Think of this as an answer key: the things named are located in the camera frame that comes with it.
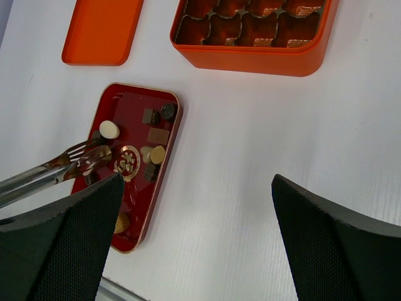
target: orange tin box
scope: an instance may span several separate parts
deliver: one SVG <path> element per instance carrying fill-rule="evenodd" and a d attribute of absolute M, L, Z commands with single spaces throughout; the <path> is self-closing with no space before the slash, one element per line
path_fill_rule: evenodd
<path fill-rule="evenodd" d="M 195 67 L 304 77 L 323 63 L 340 0 L 180 0 L 170 39 Z"/>

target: brown plastic insert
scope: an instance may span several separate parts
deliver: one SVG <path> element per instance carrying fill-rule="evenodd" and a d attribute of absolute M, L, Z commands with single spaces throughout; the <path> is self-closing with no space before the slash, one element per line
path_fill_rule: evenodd
<path fill-rule="evenodd" d="M 233 17 L 238 11 L 242 10 L 248 2 L 249 0 L 220 0 L 214 12 L 222 17 Z"/>
<path fill-rule="evenodd" d="M 229 46 L 234 45 L 241 33 L 241 16 L 236 14 L 226 19 L 214 14 L 211 16 L 211 33 L 204 41 L 205 45 Z"/>
<path fill-rule="evenodd" d="M 283 9 L 293 16 L 309 16 L 323 7 L 325 0 L 287 0 Z"/>
<path fill-rule="evenodd" d="M 242 16 L 242 33 L 237 46 L 271 46 L 276 34 L 277 14 L 257 18 L 251 14 Z"/>
<path fill-rule="evenodd" d="M 177 42 L 187 45 L 201 45 L 209 35 L 210 22 L 206 16 L 202 20 L 185 16 L 181 22 L 181 28 L 177 35 Z"/>
<path fill-rule="evenodd" d="M 255 16 L 269 16 L 277 11 L 284 2 L 285 0 L 251 0 L 245 10 Z"/>
<path fill-rule="evenodd" d="M 203 19 L 218 3 L 219 0 L 188 0 L 185 14 L 193 18 Z"/>
<path fill-rule="evenodd" d="M 297 18 L 283 13 L 278 19 L 277 37 L 272 46 L 298 48 L 310 43 L 316 36 L 319 14 L 313 13 L 305 18 Z"/>

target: tongs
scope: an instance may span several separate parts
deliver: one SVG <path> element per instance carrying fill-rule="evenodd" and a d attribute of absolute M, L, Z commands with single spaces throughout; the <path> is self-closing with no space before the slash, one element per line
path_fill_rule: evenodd
<path fill-rule="evenodd" d="M 85 152 L 96 143 L 97 139 L 82 142 L 45 164 L 0 182 L 0 208 L 58 183 L 87 176 L 106 165 L 112 159 L 108 146 L 101 145 Z"/>
<path fill-rule="evenodd" d="M 15 189 L 16 187 L 20 187 L 26 183 L 29 183 L 50 171 L 55 171 L 61 167 L 70 165 L 71 163 L 77 161 L 86 150 L 98 146 L 98 141 L 98 139 L 90 139 L 88 141 L 81 142 L 73 147 L 70 147 L 60 156 L 50 160 L 49 162 L 36 166 L 28 171 L 24 171 L 14 177 L 10 177 L 9 179 L 0 182 L 0 196 L 10 190 Z"/>

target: orange lid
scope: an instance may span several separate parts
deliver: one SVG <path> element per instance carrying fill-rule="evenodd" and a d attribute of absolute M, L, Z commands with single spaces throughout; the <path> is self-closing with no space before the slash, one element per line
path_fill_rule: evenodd
<path fill-rule="evenodd" d="M 143 0 L 77 0 L 61 59 L 70 65 L 122 65 Z"/>

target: white table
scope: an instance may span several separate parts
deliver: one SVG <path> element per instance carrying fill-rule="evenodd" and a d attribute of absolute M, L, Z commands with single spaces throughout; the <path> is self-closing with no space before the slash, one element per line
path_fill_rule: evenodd
<path fill-rule="evenodd" d="M 147 238 L 129 255 L 110 250 L 104 276 L 152 301 L 296 300 L 274 174 L 401 224 L 401 2 L 342 1 L 325 62 L 306 78 L 194 68 L 169 41 L 177 3 L 145 0 L 128 61 L 104 68 L 61 62 L 74 0 L 14 0 L 0 50 L 0 179 L 86 139 L 109 83 L 171 90 L 185 116 Z"/>

